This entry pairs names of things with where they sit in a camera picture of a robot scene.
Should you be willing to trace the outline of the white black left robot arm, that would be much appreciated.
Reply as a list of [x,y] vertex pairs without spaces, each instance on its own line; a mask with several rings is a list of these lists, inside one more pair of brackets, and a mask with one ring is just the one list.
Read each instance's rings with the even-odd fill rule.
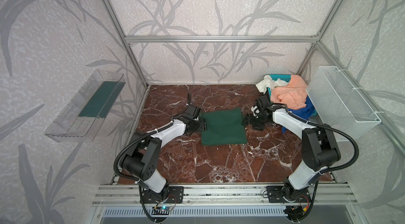
[[136,181],[142,188],[162,193],[168,183],[157,170],[161,148],[185,134],[207,130],[204,119],[173,119],[166,125],[135,136],[114,161],[117,176]]

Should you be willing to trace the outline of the green t-shirt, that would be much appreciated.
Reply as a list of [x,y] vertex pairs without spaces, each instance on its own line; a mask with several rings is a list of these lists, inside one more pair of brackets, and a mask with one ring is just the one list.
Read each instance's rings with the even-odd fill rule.
[[206,131],[201,132],[203,146],[247,144],[243,115],[240,108],[204,112]]

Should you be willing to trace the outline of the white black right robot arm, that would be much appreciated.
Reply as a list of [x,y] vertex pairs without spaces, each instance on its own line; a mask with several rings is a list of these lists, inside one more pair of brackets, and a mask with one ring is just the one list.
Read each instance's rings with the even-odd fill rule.
[[334,132],[327,125],[311,125],[309,121],[284,108],[249,113],[243,118],[242,125],[251,125],[262,131],[268,122],[283,126],[302,141],[302,161],[286,182],[290,189],[303,190],[309,187],[318,180],[321,172],[341,159]]

